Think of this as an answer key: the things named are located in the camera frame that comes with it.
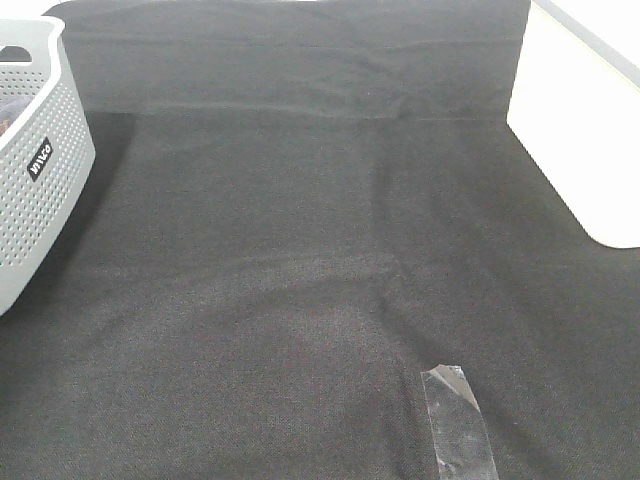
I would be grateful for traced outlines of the black table cloth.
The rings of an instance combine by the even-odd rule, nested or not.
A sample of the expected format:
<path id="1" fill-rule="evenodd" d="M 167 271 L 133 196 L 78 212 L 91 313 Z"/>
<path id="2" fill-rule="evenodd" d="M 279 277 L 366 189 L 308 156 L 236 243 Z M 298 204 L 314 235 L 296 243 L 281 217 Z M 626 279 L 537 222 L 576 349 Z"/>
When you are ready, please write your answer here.
<path id="1" fill-rule="evenodd" d="M 52 9 L 96 159 L 1 319 L 5 479 L 639 475 L 639 256 L 508 129 L 525 1 Z"/>

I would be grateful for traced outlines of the white plastic storage box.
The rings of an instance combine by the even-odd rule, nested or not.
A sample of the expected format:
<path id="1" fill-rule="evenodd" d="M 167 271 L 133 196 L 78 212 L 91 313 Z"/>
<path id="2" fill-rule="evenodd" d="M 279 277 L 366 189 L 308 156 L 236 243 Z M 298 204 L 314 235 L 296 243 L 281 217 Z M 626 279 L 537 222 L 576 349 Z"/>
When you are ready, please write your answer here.
<path id="1" fill-rule="evenodd" d="M 531 2 L 506 120 L 591 239 L 638 247 L 638 2 Z"/>

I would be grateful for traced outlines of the grey perforated laundry basket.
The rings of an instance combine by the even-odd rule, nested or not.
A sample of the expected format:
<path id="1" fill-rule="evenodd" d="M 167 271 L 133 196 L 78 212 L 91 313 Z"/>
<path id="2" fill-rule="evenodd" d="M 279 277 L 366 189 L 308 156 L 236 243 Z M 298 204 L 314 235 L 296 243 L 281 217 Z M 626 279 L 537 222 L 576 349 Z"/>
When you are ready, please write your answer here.
<path id="1" fill-rule="evenodd" d="M 1 98 L 27 105 L 1 136 L 1 309 L 15 303 L 65 226 L 96 150 L 51 16 L 4 18 L 1 45 L 27 61 L 1 64 Z"/>

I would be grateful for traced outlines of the grey cloth in basket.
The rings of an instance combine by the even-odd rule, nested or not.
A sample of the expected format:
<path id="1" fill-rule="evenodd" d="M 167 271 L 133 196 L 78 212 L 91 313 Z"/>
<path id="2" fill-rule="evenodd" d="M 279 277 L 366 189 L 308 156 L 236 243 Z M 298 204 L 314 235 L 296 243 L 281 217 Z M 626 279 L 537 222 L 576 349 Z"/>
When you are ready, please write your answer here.
<path id="1" fill-rule="evenodd" d="M 14 96 L 1 100 L 0 136 L 3 136 L 7 132 L 30 103 L 31 98 L 25 96 Z"/>

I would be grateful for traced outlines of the clear adhesive tape strip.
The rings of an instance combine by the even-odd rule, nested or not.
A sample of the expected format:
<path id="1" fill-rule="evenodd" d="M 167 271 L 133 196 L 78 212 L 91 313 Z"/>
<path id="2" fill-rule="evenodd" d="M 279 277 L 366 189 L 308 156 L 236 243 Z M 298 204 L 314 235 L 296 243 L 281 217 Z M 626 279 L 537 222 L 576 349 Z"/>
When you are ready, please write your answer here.
<path id="1" fill-rule="evenodd" d="M 498 480 L 486 424 L 461 367 L 439 364 L 421 379 L 439 477 Z"/>

